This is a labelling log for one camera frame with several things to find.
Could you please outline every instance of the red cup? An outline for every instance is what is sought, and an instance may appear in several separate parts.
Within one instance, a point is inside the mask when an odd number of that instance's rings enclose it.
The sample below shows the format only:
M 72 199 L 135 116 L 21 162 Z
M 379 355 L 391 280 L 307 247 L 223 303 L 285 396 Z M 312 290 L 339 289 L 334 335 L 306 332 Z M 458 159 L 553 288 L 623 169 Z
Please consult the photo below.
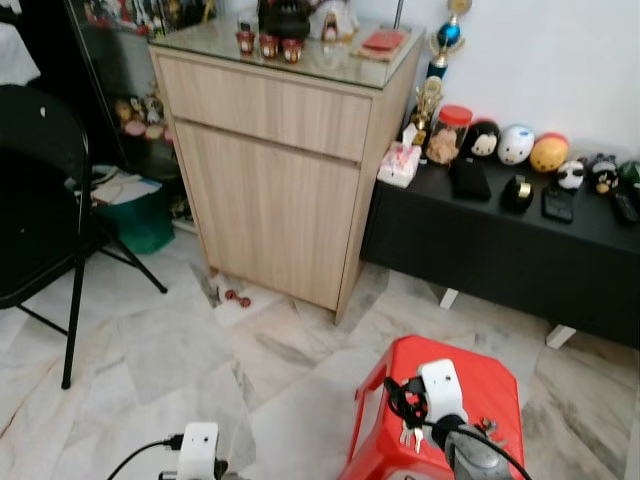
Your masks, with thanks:
M 278 44 L 280 40 L 273 35 L 263 33 L 260 35 L 260 53 L 264 58 L 275 58 L 278 54 Z
M 300 55 L 302 55 L 302 42 L 295 38 L 287 38 L 282 41 L 282 49 L 284 50 L 284 59 L 288 63 L 298 63 Z
M 236 40 L 238 40 L 238 48 L 243 55 L 253 54 L 253 42 L 255 41 L 256 34 L 253 32 L 238 32 L 236 33 Z

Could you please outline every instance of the black wallet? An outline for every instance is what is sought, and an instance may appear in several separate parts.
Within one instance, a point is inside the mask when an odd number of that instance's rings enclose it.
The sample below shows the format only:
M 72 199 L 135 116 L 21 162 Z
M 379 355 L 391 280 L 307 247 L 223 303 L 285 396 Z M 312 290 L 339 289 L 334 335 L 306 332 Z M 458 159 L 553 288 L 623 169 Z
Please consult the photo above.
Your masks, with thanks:
M 489 200 L 491 189 L 482 164 L 472 158 L 458 158 L 449 170 L 456 195 Z

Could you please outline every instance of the plastic jar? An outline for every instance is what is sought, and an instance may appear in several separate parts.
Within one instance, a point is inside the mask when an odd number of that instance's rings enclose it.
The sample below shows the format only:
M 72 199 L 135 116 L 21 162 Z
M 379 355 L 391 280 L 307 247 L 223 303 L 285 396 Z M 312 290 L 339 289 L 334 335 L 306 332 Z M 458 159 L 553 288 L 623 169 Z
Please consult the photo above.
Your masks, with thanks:
M 431 130 L 427 158 L 441 165 L 449 165 L 458 156 L 469 129 L 473 113 L 468 108 L 445 105 Z

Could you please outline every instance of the panda figurine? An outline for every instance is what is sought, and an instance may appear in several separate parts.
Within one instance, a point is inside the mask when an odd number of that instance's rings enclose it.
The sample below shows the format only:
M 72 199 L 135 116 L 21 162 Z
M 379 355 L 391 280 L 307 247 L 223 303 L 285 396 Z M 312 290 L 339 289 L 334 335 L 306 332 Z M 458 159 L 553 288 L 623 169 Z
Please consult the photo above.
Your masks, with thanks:
M 500 140 L 500 128 L 496 122 L 482 119 L 469 127 L 462 145 L 462 151 L 474 159 L 486 158 L 493 155 Z
M 564 162 L 556 173 L 558 185 L 565 190 L 578 190 L 584 181 L 586 164 L 585 157 Z
M 531 150 L 535 137 L 533 130 L 523 125 L 512 125 L 502 132 L 498 145 L 498 158 L 505 165 L 524 162 Z
M 605 157 L 599 153 L 591 165 L 591 178 L 596 193 L 601 195 L 610 193 L 618 187 L 618 169 L 615 155 Z

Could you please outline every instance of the wooden cabinet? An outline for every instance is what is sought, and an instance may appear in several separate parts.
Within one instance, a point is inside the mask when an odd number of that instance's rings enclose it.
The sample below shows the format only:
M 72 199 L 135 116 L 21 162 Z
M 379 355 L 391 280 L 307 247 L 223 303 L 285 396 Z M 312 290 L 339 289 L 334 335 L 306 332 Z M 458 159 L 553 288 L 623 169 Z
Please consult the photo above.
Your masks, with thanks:
M 351 57 L 333 74 L 308 55 L 295 67 L 308 74 L 230 61 L 219 42 L 235 42 L 232 28 L 211 22 L 151 46 L 202 248 L 211 267 L 331 309 L 339 321 L 422 34 L 372 88 L 329 78 L 386 72 Z
M 355 166 L 176 121 L 212 265 L 336 309 Z

